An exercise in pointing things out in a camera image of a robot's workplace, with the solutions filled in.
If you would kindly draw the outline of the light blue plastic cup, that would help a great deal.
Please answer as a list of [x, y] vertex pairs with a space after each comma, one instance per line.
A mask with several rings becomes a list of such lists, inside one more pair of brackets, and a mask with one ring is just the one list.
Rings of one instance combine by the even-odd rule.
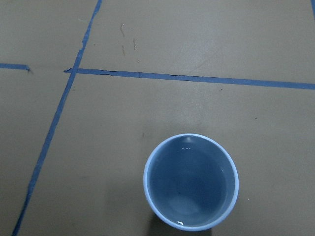
[[232, 212], [239, 177], [219, 143], [185, 133], [155, 147], [144, 168], [143, 188], [160, 220], [182, 231], [198, 232], [217, 226]]

